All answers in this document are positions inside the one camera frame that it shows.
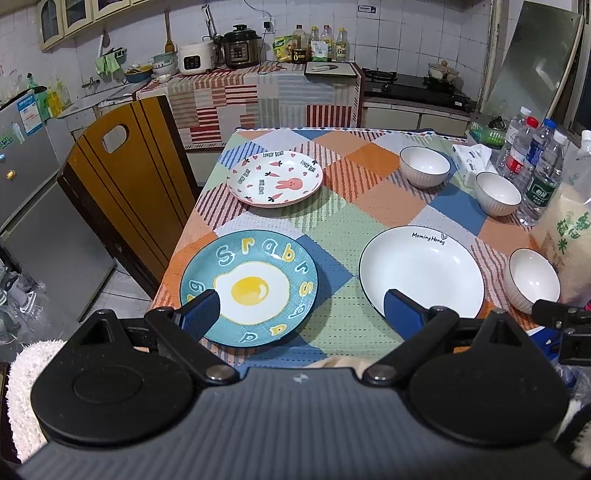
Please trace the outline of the white bowl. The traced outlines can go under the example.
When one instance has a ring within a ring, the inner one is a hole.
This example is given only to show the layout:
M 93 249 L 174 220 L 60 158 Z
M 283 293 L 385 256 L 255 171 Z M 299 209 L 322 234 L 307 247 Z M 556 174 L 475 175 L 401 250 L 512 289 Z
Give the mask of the white bowl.
M 543 255 L 531 249 L 521 248 L 510 255 L 503 282 L 510 304 L 528 315 L 536 301 L 557 302 L 561 294 L 554 267 Z
M 450 161 L 441 153 L 422 146 L 408 146 L 400 152 L 402 175 L 415 187 L 428 189 L 442 184 L 451 171 Z
M 492 172 L 476 176 L 475 192 L 480 207 L 491 217 L 511 215 L 522 202 L 519 190 L 509 180 Z

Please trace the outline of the large white plate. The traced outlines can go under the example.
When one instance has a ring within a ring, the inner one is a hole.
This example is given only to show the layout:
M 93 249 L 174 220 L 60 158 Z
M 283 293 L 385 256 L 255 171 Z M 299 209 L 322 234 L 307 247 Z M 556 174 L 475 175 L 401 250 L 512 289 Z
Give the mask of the large white plate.
M 485 283 L 472 254 L 428 227 L 399 226 L 377 234 L 363 249 L 359 276 L 363 293 L 380 314 L 391 289 L 424 308 L 445 306 L 465 318 L 476 317 L 484 303 Z

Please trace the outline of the blue fried egg plate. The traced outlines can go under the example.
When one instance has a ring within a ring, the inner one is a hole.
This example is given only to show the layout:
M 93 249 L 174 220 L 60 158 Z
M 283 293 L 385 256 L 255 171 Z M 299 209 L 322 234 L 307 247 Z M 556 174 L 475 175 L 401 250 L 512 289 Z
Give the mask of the blue fried egg plate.
M 201 249 L 185 268 L 182 304 L 214 289 L 221 313 L 204 337 L 252 348 L 280 340 L 311 312 L 318 270 L 304 246 L 270 230 L 236 231 Z

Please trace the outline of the pink bunny carrot plate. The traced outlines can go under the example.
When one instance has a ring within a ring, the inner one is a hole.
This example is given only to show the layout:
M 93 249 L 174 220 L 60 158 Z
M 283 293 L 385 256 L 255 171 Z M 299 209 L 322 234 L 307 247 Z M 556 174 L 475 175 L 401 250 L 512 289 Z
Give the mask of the pink bunny carrot plate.
M 226 186 L 238 201 L 259 208 L 280 208 L 311 197 L 322 187 L 317 160 L 294 151 L 270 151 L 240 160 Z

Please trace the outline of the rice bag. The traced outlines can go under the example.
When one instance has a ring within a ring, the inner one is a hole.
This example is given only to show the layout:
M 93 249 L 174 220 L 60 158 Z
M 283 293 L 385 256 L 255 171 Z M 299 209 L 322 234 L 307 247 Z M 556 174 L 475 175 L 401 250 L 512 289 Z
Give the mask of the rice bag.
M 557 271 L 561 300 L 590 303 L 590 132 L 582 132 L 577 153 L 564 162 L 563 177 L 533 230 L 533 239 Z

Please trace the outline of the patchwork tablecloth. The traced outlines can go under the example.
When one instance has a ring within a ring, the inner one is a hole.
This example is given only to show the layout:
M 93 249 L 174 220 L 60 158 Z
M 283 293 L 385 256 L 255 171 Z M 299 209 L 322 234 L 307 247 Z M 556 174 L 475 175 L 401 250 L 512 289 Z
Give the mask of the patchwork tablecloth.
M 336 355 L 377 359 L 399 338 L 363 294 L 359 260 L 363 247 L 378 233 L 416 224 L 450 235 L 471 252 L 485 281 L 485 310 L 508 308 L 503 271 L 515 250 L 533 246 L 530 233 L 514 217 L 487 216 L 457 175 L 427 191 L 414 188 L 399 170 L 402 149 L 421 145 L 447 155 L 453 143 L 433 132 L 392 130 L 233 133 L 184 227 L 154 305 L 178 305 L 186 265 L 211 241 L 238 230 L 276 231 L 304 245 L 318 266 L 321 284 L 311 315 L 276 344 L 246 350 L 214 346 L 214 353 L 240 367 L 300 368 Z M 253 154 L 277 150 L 317 160 L 325 173 L 321 189 L 283 209 L 243 205 L 225 184 L 228 173 Z

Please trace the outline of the green label water bottle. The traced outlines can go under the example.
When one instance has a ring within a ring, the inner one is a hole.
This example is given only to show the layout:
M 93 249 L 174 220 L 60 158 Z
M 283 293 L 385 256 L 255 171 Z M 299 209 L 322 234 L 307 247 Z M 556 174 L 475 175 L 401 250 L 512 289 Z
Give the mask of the green label water bottle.
M 542 152 L 518 211 L 522 225 L 533 227 L 547 209 L 561 182 L 564 150 L 567 144 L 567 136 L 556 130 Z

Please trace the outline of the red cap water bottle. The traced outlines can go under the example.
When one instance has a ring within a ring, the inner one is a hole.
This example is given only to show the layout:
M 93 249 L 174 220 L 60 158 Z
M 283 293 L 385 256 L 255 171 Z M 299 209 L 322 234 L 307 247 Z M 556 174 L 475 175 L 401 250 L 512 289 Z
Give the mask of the red cap water bottle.
M 514 185 L 517 184 L 517 178 L 525 165 L 533 134 L 538 126 L 539 121 L 533 116 L 528 116 L 525 120 L 525 125 L 515 136 L 509 153 L 503 161 L 501 175 Z

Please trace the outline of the blue cap water bottle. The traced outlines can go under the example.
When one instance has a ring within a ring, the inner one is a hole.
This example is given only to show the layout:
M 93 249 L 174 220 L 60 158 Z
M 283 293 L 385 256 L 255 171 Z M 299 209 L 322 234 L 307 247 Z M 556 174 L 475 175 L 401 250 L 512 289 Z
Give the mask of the blue cap water bottle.
M 533 175 L 533 171 L 545 150 L 546 144 L 553 136 L 556 128 L 556 123 L 552 119 L 546 118 L 543 120 L 542 125 L 533 134 L 530 149 L 526 157 L 525 167 L 522 170 L 524 188 L 527 187 L 528 182 Z

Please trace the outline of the orange wooden chair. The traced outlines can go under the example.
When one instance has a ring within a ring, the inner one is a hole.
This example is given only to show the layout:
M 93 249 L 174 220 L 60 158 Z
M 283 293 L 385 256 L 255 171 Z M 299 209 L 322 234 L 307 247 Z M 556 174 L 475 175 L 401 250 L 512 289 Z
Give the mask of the orange wooden chair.
M 78 138 L 58 183 L 149 297 L 200 194 L 168 101 L 122 105 Z

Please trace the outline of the grey refrigerator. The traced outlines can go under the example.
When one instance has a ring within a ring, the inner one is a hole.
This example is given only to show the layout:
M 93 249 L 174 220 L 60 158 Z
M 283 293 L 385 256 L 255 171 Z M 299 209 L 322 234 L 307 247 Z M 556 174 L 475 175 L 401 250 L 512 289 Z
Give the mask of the grey refrigerator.
M 33 89 L 1 107 L 1 249 L 69 323 L 82 319 L 114 268 L 58 184 L 73 146 L 63 120 L 41 118 Z

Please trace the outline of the white tissue pack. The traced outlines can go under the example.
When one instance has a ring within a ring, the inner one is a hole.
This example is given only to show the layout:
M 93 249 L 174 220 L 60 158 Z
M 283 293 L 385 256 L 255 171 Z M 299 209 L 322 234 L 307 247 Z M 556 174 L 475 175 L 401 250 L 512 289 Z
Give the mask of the white tissue pack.
M 453 144 L 452 160 L 465 187 L 472 189 L 481 172 L 497 173 L 493 165 L 493 150 L 488 146 Z

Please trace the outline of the green item plastic container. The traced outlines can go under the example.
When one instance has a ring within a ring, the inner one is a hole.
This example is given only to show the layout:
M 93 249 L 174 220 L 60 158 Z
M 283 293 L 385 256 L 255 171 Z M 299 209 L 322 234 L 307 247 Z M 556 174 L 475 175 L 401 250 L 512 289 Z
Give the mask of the green item plastic container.
M 479 144 L 492 149 L 505 145 L 508 124 L 501 116 L 490 116 L 474 112 L 468 126 L 468 134 Z

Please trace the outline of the clear white cap bottle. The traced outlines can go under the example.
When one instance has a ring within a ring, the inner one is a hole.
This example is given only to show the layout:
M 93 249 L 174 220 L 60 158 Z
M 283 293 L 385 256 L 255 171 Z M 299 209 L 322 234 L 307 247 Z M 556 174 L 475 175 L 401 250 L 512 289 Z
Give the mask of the clear white cap bottle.
M 501 157 L 505 156 L 510 151 L 517 134 L 525 126 L 526 120 L 530 115 L 531 110 L 522 106 L 518 114 L 510 121 L 505 135 L 505 144 L 500 152 Z

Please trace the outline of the white fluffy sleeve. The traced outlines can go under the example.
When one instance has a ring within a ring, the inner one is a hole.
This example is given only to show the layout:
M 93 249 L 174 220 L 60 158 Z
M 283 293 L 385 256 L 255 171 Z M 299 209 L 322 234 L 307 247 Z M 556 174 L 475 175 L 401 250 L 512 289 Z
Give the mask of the white fluffy sleeve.
M 32 343 L 18 353 L 10 365 L 7 385 L 8 421 L 16 455 L 21 463 L 47 443 L 32 408 L 31 392 L 41 372 L 64 345 L 63 340 Z

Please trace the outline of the striped counter cloth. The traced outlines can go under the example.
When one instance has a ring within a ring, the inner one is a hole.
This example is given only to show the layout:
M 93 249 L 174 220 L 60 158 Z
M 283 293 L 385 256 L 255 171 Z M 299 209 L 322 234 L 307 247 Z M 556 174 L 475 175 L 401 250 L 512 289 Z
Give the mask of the striped counter cloth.
M 266 61 L 243 69 L 151 81 L 138 99 L 163 96 L 186 150 L 223 147 L 238 129 L 361 125 L 363 75 L 307 76 L 304 64 Z

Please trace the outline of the black gas stove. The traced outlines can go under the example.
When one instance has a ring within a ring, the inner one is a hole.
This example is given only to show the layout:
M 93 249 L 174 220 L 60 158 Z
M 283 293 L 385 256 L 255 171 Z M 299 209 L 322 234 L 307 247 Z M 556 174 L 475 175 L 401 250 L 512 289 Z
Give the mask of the black gas stove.
M 443 80 L 368 68 L 363 68 L 362 72 L 365 96 L 422 103 L 467 113 L 476 109 L 475 101 L 452 83 Z

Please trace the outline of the white pot on stove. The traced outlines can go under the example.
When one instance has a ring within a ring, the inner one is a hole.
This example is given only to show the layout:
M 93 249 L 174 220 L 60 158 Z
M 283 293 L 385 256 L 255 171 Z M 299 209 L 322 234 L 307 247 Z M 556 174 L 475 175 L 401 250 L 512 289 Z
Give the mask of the white pot on stove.
M 446 60 L 441 63 L 430 63 L 429 64 L 429 77 L 440 81 L 453 84 L 458 78 L 458 71 L 451 68 Z

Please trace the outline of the white rice cooker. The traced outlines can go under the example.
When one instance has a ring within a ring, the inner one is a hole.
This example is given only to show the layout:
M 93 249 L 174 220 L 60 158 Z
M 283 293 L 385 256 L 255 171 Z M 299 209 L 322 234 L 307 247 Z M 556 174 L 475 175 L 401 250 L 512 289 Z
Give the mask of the white rice cooker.
M 181 45 L 178 49 L 178 68 L 183 76 L 197 75 L 214 70 L 215 47 L 211 40 Z

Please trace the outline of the black pressure cooker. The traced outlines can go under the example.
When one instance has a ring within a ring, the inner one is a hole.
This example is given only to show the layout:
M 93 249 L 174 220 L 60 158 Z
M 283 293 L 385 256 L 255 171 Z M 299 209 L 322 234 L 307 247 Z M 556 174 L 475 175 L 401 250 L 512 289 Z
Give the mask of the black pressure cooker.
M 263 38 L 246 24 L 236 24 L 222 36 L 225 65 L 230 69 L 259 65 Z

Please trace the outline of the yellow snack bag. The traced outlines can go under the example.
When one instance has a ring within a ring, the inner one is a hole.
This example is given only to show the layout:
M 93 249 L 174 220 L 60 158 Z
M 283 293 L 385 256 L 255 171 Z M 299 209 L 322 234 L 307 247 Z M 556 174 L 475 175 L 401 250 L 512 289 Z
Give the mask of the yellow snack bag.
M 281 63 L 293 61 L 293 47 L 293 37 L 290 35 L 276 37 L 273 40 L 273 53 L 276 55 L 276 61 Z

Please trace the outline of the cooking oil bottle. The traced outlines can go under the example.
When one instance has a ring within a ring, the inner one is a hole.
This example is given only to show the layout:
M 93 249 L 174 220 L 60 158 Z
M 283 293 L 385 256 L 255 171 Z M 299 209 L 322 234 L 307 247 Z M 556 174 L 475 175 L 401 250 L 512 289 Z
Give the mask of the cooking oil bottle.
M 294 64 L 307 63 L 309 49 L 310 40 L 308 40 L 308 34 L 301 24 L 297 24 L 290 37 L 291 62 Z

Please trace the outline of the cream wall cabinet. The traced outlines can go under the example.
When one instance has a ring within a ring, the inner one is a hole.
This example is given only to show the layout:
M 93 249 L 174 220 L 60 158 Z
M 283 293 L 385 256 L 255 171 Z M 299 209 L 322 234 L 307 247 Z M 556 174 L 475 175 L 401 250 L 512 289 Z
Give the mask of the cream wall cabinet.
M 39 46 L 45 52 L 81 30 L 148 0 L 42 0 L 36 4 Z

